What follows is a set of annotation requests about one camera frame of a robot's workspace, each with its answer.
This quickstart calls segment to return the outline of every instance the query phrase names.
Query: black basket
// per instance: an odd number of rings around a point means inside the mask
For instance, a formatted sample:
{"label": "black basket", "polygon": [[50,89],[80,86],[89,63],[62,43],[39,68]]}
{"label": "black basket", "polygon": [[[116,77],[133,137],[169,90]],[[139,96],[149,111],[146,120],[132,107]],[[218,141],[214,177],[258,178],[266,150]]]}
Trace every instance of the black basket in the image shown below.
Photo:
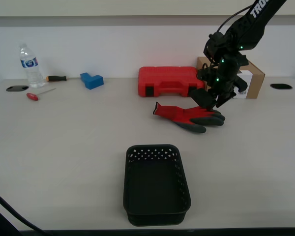
{"label": "black basket", "polygon": [[131,224],[177,225],[183,221],[190,206],[177,147],[139,145],[128,149],[123,207]]}

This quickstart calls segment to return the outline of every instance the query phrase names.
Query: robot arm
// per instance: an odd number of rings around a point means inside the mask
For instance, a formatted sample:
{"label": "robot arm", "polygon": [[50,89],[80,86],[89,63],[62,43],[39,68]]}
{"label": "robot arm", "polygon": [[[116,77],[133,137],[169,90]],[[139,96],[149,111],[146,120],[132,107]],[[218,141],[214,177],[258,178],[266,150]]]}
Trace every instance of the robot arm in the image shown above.
{"label": "robot arm", "polygon": [[204,50],[211,65],[198,71],[198,79],[207,81],[211,89],[199,89],[191,97],[199,106],[212,109],[220,107],[247,89],[247,83],[237,76],[241,66],[248,65],[248,59],[240,51],[254,49],[264,35],[269,20],[286,0],[256,0],[248,12],[235,21],[226,31],[210,34]]}

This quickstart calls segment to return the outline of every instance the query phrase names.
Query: bottle label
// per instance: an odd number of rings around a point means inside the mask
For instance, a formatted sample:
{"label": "bottle label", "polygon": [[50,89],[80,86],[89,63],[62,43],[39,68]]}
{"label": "bottle label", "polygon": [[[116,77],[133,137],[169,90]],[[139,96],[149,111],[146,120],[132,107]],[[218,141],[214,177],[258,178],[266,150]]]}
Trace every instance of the bottle label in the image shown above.
{"label": "bottle label", "polygon": [[38,62],[37,62],[36,58],[34,58],[32,60],[21,60],[21,63],[24,68],[38,66]]}

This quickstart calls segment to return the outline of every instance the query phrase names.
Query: red plastic case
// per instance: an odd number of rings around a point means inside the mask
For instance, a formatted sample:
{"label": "red plastic case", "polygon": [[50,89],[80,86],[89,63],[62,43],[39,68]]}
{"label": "red plastic case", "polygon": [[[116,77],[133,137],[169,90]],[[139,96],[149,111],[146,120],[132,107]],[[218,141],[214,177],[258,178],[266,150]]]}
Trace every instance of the red plastic case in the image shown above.
{"label": "red plastic case", "polygon": [[141,67],[138,93],[141,97],[159,97],[163,93],[179,93],[188,97],[195,89],[204,88],[197,79],[197,69],[191,66]]}

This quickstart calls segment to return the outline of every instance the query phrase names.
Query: red glove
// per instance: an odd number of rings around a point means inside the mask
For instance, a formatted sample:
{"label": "red glove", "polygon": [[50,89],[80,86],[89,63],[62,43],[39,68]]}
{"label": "red glove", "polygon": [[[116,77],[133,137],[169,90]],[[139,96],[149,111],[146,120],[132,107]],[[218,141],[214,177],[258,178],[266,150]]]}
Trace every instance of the red glove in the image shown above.
{"label": "red glove", "polygon": [[225,120],[225,117],[215,110],[208,112],[201,107],[183,109],[173,106],[161,106],[158,102],[155,105],[153,114],[170,119],[180,127],[196,133],[206,132],[207,129],[203,125],[221,126]]}

